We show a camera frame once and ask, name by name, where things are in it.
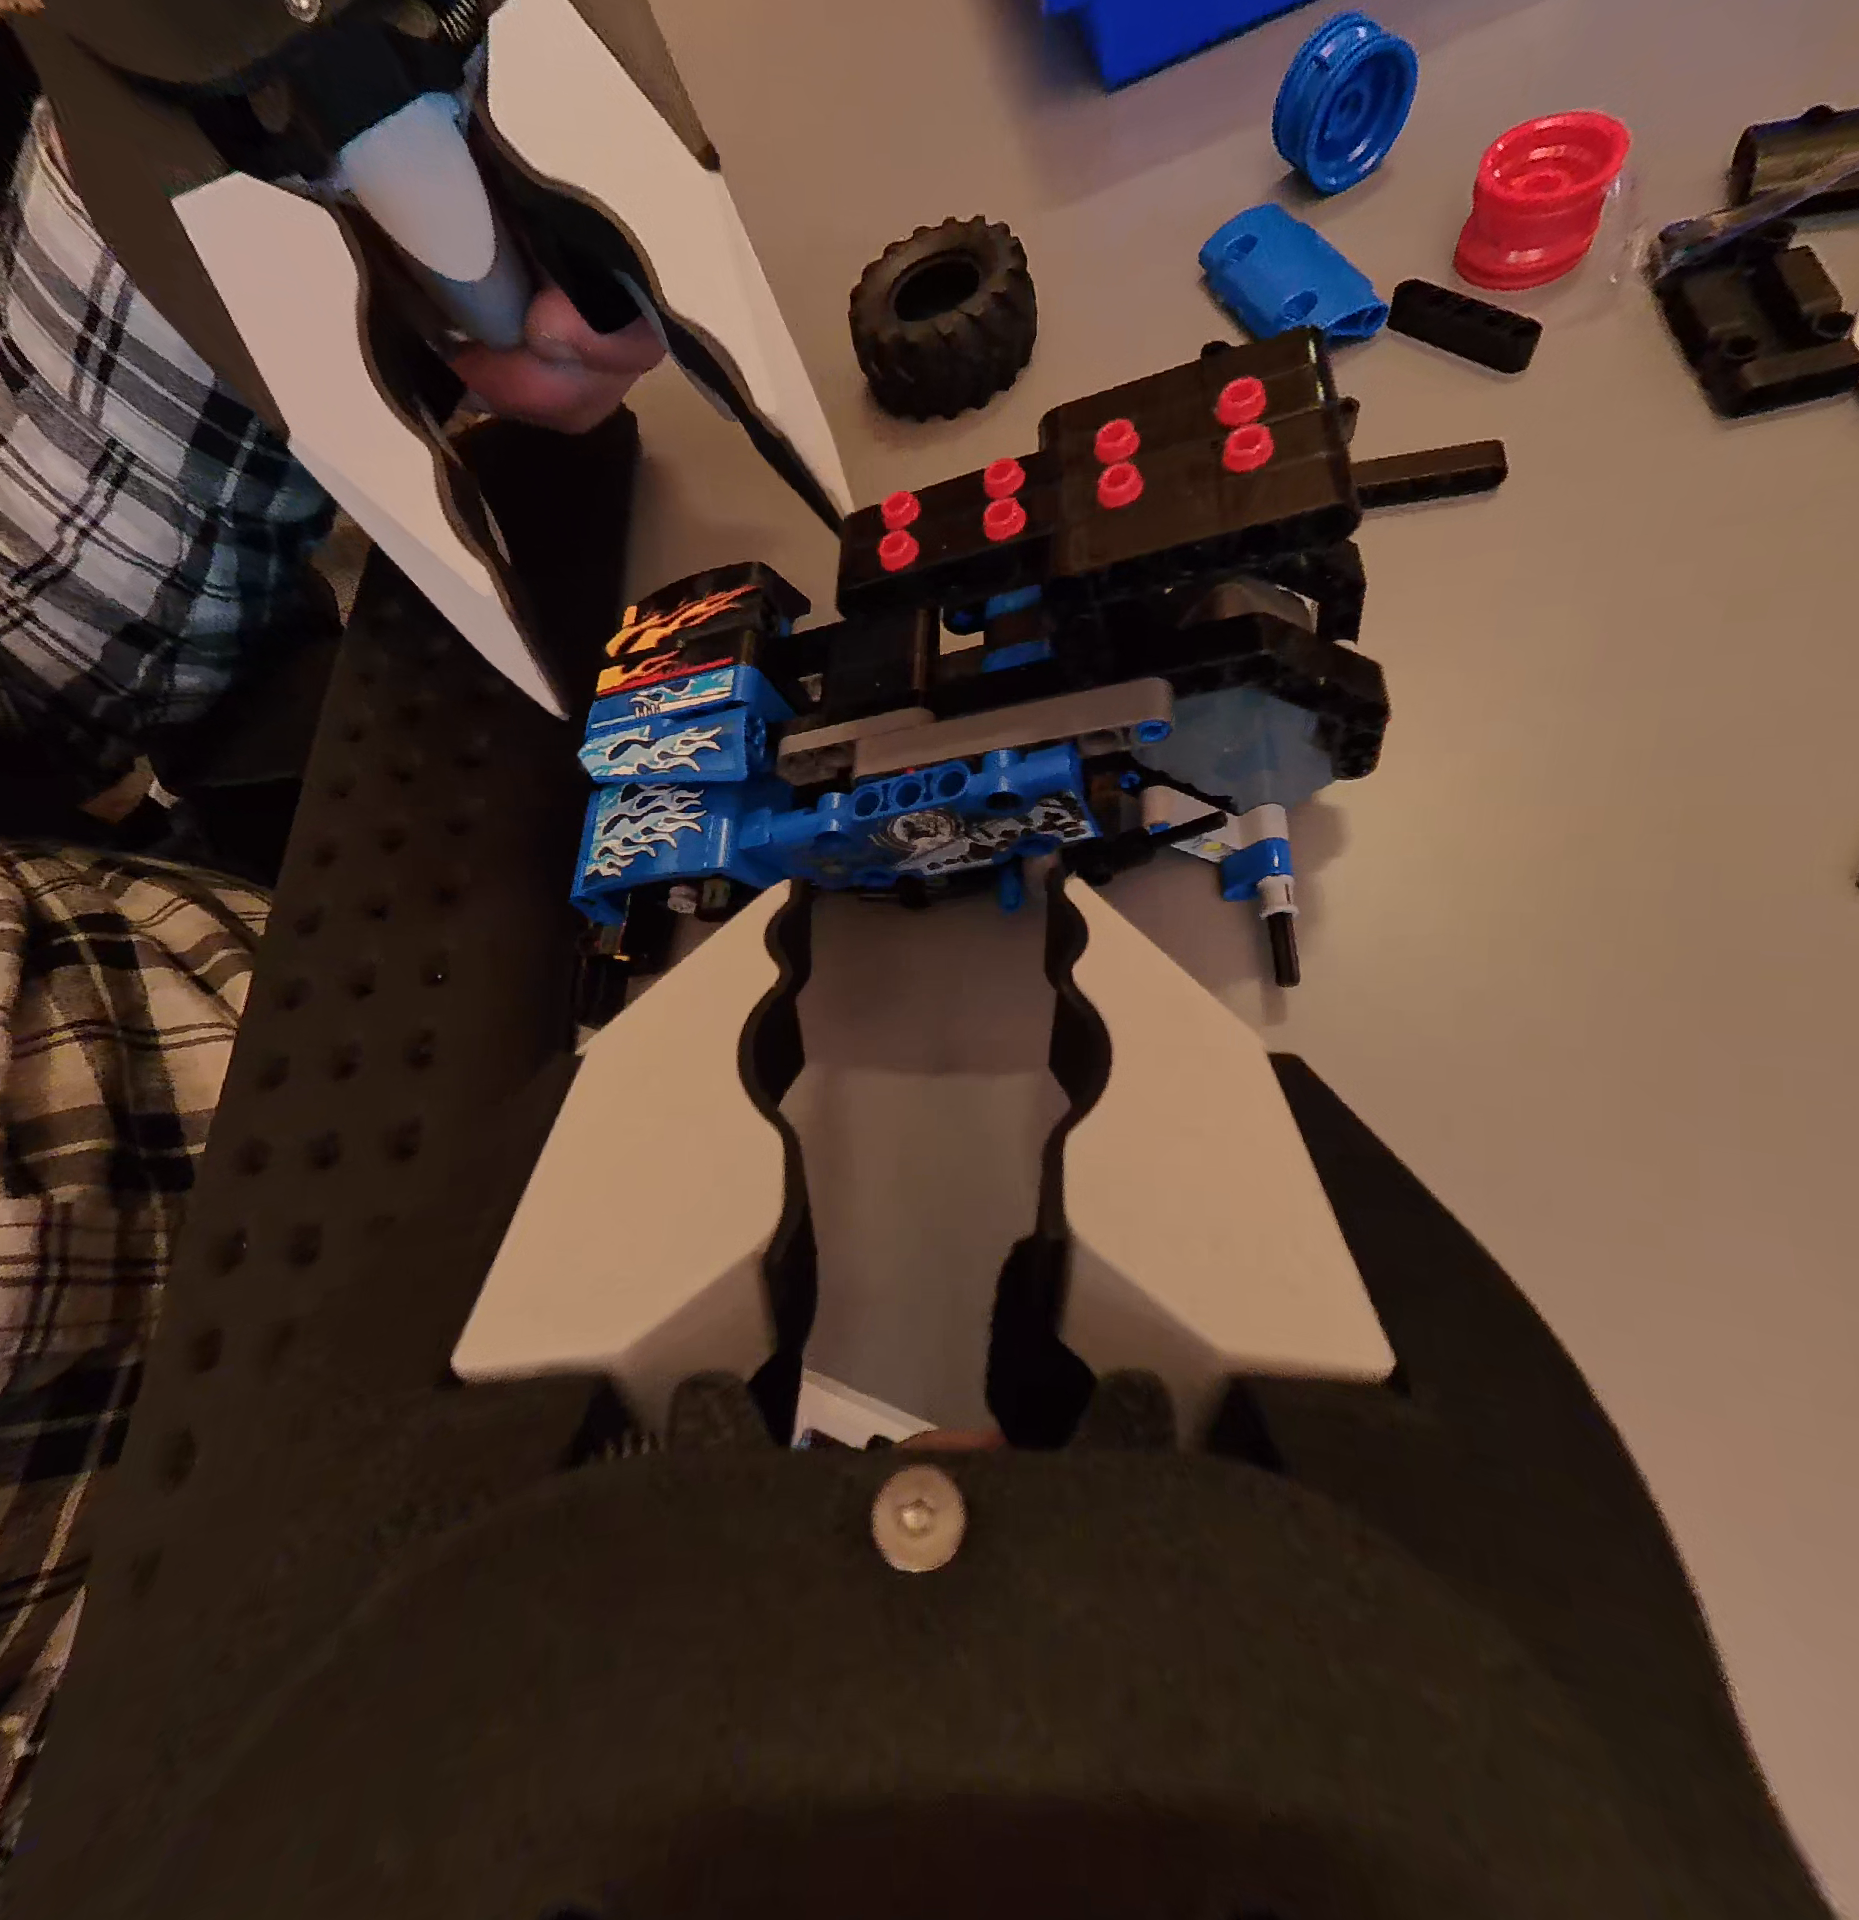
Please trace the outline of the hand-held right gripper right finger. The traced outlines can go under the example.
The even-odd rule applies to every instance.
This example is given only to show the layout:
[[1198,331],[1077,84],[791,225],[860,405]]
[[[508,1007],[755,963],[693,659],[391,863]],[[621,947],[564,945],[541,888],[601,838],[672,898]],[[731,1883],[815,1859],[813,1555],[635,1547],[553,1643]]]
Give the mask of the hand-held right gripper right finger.
[[1047,885],[1039,1246],[1060,1350],[1166,1389],[1379,1384],[1396,1354],[1268,1046],[1080,875]]

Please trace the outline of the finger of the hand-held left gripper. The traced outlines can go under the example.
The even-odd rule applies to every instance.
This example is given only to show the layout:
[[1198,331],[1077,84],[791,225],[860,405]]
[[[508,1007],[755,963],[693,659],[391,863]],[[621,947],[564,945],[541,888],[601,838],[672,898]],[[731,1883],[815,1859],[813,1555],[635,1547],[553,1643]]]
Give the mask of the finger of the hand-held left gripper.
[[455,496],[459,461],[377,364],[354,233],[335,211],[251,178],[191,188],[174,211],[298,461],[489,665],[564,718],[570,704],[522,625],[485,508],[468,522]]
[[679,371],[833,530],[831,421],[649,4],[497,4],[480,126],[548,278],[601,334],[651,322]]

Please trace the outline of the blue skull sticker panel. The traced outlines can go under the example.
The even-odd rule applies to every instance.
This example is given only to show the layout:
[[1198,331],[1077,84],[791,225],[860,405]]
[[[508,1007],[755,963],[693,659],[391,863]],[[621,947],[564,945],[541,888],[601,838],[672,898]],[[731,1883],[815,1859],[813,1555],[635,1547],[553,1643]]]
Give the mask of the blue skull sticker panel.
[[749,871],[821,891],[893,893],[992,873],[1102,835],[1077,747],[987,753],[856,781],[798,805],[750,804],[735,852]]

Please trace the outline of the toy brick truck model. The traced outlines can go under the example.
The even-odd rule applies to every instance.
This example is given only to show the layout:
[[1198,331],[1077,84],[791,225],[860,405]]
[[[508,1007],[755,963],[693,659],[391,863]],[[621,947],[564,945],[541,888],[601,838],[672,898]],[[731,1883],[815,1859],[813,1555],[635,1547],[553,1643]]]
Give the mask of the toy brick truck model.
[[1298,987],[1291,817],[1369,776],[1390,707],[1358,650],[1353,412],[1322,339],[1213,346],[1052,409],[1035,451],[848,515],[835,622],[768,564],[635,600],[582,727],[591,783],[572,904],[582,1027],[672,958],[677,916],[727,920],[773,885],[735,852],[750,804],[987,753],[1070,746],[1102,835],[893,893],[923,910],[1057,857],[1108,881],[1215,835],[1278,984]]

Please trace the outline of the blue curved panel piece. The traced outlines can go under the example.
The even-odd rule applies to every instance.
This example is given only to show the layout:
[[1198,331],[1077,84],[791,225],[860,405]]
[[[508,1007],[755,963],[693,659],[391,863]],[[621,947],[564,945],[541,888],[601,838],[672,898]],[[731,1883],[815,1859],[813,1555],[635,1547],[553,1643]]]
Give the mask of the blue curved panel piece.
[[1365,342],[1389,301],[1324,235],[1278,204],[1228,220],[1198,249],[1210,299],[1254,339],[1314,328],[1326,342]]

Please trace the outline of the person's left forearm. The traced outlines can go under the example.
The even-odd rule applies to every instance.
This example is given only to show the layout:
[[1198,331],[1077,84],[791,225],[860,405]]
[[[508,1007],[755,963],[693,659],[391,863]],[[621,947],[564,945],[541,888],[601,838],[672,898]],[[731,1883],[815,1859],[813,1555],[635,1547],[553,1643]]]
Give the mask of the person's left forearm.
[[32,111],[0,244],[0,668],[104,733],[326,637],[335,502],[112,253]]

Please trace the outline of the person's left hand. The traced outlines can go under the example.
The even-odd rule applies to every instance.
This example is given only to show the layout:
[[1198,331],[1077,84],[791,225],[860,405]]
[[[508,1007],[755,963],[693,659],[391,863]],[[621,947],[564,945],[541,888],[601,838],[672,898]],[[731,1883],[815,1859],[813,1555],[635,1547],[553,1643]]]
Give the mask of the person's left hand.
[[581,436],[607,422],[666,356],[649,318],[599,331],[562,290],[545,285],[527,307],[521,346],[465,346],[446,362],[488,414]]

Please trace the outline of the colourful sticker sheet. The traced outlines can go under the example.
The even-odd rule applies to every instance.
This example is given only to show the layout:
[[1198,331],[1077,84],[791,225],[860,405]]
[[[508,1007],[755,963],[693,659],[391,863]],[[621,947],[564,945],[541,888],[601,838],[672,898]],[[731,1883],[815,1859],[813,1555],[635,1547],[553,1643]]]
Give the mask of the colourful sticker sheet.
[[793,1444],[800,1452],[819,1448],[887,1448],[925,1431],[933,1423],[895,1405],[862,1394],[835,1379],[804,1371]]

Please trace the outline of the black rubber tyre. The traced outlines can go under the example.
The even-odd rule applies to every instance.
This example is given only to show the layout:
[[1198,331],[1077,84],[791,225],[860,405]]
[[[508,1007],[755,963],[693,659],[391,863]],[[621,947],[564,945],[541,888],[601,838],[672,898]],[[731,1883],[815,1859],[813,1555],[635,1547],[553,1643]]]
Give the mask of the black rubber tyre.
[[1039,346],[1039,290],[1014,230],[945,220],[895,240],[848,301],[855,359],[893,418],[959,418],[1009,392]]

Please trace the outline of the black perforated mat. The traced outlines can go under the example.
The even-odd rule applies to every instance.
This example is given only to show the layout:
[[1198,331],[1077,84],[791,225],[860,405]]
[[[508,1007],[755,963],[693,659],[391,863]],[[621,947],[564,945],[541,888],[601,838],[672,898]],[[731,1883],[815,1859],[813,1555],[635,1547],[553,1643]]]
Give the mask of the black perforated mat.
[[360,1620],[508,1594],[602,1515],[607,1383],[447,1350],[572,1059],[572,727],[385,555],[182,1216],[17,1843],[23,1916],[160,1916],[277,1701]]

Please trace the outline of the blue storage bin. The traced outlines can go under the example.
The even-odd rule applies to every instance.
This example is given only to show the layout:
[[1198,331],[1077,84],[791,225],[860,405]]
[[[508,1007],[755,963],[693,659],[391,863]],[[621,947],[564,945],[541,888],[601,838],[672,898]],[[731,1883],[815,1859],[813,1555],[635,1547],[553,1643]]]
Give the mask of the blue storage bin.
[[1077,35],[1104,92],[1151,78],[1309,3],[1041,3]]

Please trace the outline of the blue wheel rim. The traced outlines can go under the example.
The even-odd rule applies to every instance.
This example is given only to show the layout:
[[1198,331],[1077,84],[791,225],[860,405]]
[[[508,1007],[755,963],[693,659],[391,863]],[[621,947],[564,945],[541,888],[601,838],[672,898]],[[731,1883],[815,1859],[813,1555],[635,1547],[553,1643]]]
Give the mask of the blue wheel rim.
[[1413,115],[1422,60],[1362,11],[1324,21],[1278,84],[1271,138],[1320,196],[1339,196],[1390,157]]

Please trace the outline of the long thin black beam piece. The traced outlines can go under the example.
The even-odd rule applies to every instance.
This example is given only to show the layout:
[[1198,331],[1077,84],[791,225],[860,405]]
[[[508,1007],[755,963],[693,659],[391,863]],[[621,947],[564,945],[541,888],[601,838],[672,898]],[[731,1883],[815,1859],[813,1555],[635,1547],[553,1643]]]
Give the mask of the long thin black beam piece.
[[1445,445],[1351,464],[1364,514],[1478,498],[1499,491],[1508,475],[1509,461],[1500,440]]

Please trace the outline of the black studded plate piece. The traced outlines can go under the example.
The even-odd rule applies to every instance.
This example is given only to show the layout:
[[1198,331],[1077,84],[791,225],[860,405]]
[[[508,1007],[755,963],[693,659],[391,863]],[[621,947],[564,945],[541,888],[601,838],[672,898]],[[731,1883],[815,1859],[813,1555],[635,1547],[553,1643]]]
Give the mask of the black studded plate piece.
[[1769,416],[1859,387],[1854,317],[1794,222],[1665,274],[1656,301],[1717,418]]

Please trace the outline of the black cylinder brick piece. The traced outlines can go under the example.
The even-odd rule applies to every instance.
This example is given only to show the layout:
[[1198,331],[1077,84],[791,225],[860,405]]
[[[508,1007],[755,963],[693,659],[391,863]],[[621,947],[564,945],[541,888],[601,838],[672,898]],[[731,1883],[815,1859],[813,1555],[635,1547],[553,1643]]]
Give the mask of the black cylinder brick piece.
[[[1788,184],[1827,173],[1859,154],[1859,108],[1817,105],[1780,121],[1747,126],[1729,167],[1729,202],[1752,204]],[[1859,167],[1850,169],[1820,196],[1806,199],[1798,212],[1838,212],[1859,207]]]

